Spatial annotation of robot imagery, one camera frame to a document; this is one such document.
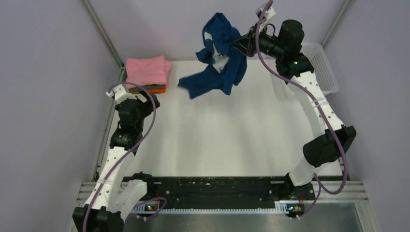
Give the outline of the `navy blue printed t-shirt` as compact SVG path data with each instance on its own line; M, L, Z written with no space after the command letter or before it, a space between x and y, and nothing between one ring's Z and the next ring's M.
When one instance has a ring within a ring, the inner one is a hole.
M231 95L247 70L247 58L233 47L241 37L223 13L215 13L202 29L204 48L196 52L198 61L206 64L203 71L179 79L177 86L185 89L190 99L212 90Z

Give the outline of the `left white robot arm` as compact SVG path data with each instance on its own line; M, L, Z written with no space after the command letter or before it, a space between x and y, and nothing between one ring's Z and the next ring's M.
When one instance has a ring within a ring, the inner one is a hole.
M142 179L132 180L124 189L121 185L139 145L148 135L143 132L144 120L156 116L160 102L150 93L142 93L145 102L129 93L121 98L117 93L113 96L119 120L95 187L83 206L74 209L72 218L79 232L121 232L134 205L155 194L154 185Z

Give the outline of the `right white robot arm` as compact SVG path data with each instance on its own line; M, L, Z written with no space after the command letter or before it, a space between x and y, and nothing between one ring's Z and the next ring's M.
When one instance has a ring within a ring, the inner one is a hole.
M303 146L303 158L287 176L289 183L283 192L289 199L297 199L303 186L318 179L318 172L342 158L356 137L354 126L346 126L335 114L320 89L314 67L301 52L304 37L302 24L296 20L282 23L278 36L267 35L266 20L255 25L256 53L264 67L284 81L294 93L308 119L313 140Z

